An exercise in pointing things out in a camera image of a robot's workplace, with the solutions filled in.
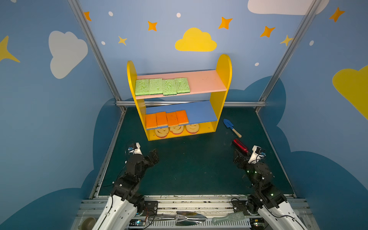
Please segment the smiley sponge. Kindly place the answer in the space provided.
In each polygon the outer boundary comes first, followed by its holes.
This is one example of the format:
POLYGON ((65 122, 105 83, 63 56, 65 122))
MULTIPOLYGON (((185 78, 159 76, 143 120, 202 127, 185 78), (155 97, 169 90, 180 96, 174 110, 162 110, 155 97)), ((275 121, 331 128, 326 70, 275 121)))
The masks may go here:
POLYGON ((170 131, 174 135, 180 135, 184 132, 184 128, 185 128, 185 126, 173 126, 173 127, 170 127, 170 131))
POLYGON ((200 129, 199 124, 186 125, 186 131, 190 134, 196 134, 200 129))
POLYGON ((158 128, 154 130, 155 135, 160 138, 160 139, 164 139, 167 137, 167 135, 169 134, 169 128, 168 127, 164 127, 164 128, 158 128))

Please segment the orange sponge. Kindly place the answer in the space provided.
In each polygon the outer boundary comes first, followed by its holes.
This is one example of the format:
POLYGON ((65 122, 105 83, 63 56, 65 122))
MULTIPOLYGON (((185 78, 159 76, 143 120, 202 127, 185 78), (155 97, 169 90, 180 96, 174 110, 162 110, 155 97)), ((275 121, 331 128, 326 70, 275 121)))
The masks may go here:
POLYGON ((146 129, 157 128, 157 118, 156 114, 146 114, 146 129))
POLYGON ((179 125, 176 112, 166 113, 166 118, 168 127, 174 127, 179 125))
POLYGON ((176 111, 176 117, 179 125, 189 124, 189 119, 185 110, 176 111))
POLYGON ((155 115, 156 115, 157 127, 167 127, 168 126, 166 112, 159 112, 159 113, 156 113, 155 115))

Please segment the green sponge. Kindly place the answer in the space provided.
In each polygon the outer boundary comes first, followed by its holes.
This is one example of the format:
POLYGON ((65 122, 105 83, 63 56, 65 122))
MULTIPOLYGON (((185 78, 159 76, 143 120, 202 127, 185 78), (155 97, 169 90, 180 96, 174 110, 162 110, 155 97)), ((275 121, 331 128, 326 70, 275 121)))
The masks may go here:
POLYGON ((149 95, 163 94, 163 80, 149 79, 149 95))
POLYGON ((185 94, 191 92, 187 78, 176 78, 175 85, 178 94, 185 94))
POLYGON ((169 95, 176 95, 176 94, 177 94, 177 88, 176 88, 175 79, 163 79, 163 95, 169 96, 169 95))
POLYGON ((150 85, 149 79, 136 80, 135 96, 149 95, 150 93, 149 85, 150 85))

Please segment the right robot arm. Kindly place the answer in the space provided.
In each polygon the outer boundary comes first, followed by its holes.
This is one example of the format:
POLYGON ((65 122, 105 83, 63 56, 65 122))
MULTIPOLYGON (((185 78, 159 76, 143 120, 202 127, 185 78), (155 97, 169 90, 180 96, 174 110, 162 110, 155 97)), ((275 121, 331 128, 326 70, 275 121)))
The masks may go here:
POLYGON ((236 149, 233 162, 245 171, 254 188, 247 198, 249 213, 261 216, 273 230, 307 229, 284 194, 273 185, 274 176, 268 165, 261 162, 260 156, 248 158, 236 149))

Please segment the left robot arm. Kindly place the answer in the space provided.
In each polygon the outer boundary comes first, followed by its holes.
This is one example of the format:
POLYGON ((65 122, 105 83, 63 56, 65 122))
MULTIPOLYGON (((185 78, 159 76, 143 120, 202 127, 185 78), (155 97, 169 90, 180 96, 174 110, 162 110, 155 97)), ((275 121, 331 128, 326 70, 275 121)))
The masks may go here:
POLYGON ((124 174, 119 177, 110 192, 110 197, 95 223, 94 230, 124 230, 137 213, 143 211, 144 195, 137 193, 148 168, 159 162, 158 151, 149 155, 134 153, 126 163, 124 174))

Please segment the yellow shelf with pink and blue boards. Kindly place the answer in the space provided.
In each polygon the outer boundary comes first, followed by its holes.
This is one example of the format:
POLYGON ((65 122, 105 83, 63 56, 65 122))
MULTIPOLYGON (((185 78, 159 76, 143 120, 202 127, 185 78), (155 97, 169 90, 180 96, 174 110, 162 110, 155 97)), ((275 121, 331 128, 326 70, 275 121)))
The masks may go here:
POLYGON ((128 61, 127 66, 127 80, 129 88, 140 116, 145 134, 149 141, 165 140, 170 138, 192 136, 198 134, 206 134, 215 132, 219 124, 220 116, 226 101, 226 97, 232 82, 232 62, 228 55, 222 54, 217 62, 215 70, 210 71, 192 71, 192 72, 176 72, 165 74, 153 74, 153 75, 137 75, 135 66, 132 61, 128 61), (159 102, 157 106, 148 106, 149 99, 162 98, 163 94, 157 95, 142 95, 135 96, 136 80, 140 79, 176 79, 187 78, 190 93, 189 95, 210 94, 209 100, 206 101, 194 101, 194 102, 179 102, 175 101, 173 104, 169 104, 167 101, 159 102), (186 131, 186 125, 184 132, 180 135, 174 135, 171 131, 166 138, 160 139, 155 135, 153 129, 146 129, 146 114, 156 114, 159 112, 176 112, 185 110, 189 119, 189 124, 199 124, 200 129, 196 134, 190 134, 186 131))

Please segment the red toy object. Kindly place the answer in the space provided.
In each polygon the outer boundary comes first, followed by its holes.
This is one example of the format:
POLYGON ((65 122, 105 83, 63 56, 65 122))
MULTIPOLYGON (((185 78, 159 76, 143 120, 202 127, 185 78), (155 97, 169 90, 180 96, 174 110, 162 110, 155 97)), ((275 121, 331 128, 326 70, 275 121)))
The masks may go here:
POLYGON ((236 147, 238 151, 240 151, 242 154, 248 154, 249 149, 247 146, 245 146, 239 139, 234 139, 232 141, 233 145, 236 147))

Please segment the blue toy shovel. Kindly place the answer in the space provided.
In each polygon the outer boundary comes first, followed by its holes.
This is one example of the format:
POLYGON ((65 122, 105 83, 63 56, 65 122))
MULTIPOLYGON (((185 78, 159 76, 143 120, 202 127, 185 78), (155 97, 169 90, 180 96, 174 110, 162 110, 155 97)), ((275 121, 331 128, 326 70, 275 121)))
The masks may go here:
POLYGON ((233 123, 232 122, 230 122, 228 119, 224 119, 223 120, 223 123, 224 123, 224 125, 227 127, 227 128, 230 128, 239 138, 241 138, 242 137, 242 135, 238 132, 238 131, 236 131, 235 130, 235 128, 233 127, 233 123))

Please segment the pale green brush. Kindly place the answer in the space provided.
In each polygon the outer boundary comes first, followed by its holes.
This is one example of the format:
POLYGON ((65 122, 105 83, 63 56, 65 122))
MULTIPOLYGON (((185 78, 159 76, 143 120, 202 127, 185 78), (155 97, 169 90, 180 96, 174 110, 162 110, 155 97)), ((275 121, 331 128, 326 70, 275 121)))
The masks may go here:
POLYGON ((219 225, 221 223, 224 223, 226 221, 229 222, 236 222, 236 221, 241 221, 245 219, 245 215, 243 212, 234 212, 234 213, 230 213, 225 217, 217 217, 217 218, 213 218, 212 219, 212 224, 213 225, 219 225))

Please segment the green circuit board left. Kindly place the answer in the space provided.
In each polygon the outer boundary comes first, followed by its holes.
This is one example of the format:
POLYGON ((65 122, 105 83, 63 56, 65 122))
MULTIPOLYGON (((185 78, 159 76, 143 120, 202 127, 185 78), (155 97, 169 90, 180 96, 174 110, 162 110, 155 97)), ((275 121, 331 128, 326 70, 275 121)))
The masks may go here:
POLYGON ((145 220, 142 219, 132 219, 129 223, 129 227, 146 227, 147 222, 145 220))

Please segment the circuit board right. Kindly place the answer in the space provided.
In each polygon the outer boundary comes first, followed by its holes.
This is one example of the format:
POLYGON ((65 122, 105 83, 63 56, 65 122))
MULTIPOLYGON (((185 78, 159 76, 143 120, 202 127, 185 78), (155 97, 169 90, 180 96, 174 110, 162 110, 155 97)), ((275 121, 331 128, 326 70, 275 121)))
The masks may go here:
POLYGON ((265 229, 265 221, 260 218, 251 218, 250 219, 250 229, 251 230, 264 230, 265 229))

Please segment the silver metal trowel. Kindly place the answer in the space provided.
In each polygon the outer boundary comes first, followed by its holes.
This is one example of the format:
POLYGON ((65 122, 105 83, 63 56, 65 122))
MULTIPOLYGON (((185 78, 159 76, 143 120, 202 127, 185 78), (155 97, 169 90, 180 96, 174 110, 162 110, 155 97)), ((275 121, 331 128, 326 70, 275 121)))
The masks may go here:
POLYGON ((174 220, 176 226, 194 226, 202 224, 208 220, 208 218, 202 214, 189 212, 189 211, 177 211, 176 214, 168 215, 153 215, 149 217, 150 221, 169 221, 174 220))

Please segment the small round bowl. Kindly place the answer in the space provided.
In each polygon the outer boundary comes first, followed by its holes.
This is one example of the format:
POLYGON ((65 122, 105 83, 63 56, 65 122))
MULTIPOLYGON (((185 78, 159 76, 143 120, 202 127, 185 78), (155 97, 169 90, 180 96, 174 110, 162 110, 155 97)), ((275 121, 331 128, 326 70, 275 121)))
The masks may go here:
POLYGON ((96 224, 96 219, 94 217, 88 217, 81 223, 78 229, 79 230, 92 230, 95 224, 96 224))

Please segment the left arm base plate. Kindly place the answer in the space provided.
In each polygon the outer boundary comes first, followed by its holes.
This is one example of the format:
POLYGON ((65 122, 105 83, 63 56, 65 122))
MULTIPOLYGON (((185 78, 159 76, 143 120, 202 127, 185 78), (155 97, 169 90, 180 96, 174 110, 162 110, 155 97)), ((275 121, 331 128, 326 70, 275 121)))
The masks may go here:
POLYGON ((141 201, 138 206, 137 215, 156 215, 158 212, 158 201, 141 201))

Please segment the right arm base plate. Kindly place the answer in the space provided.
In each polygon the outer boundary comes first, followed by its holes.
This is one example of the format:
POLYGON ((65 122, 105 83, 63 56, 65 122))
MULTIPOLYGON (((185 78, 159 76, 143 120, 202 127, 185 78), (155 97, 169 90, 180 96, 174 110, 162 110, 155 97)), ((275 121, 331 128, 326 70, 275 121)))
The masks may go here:
POLYGON ((234 212, 243 212, 246 216, 258 215, 258 206, 248 200, 232 199, 231 203, 233 205, 234 212))

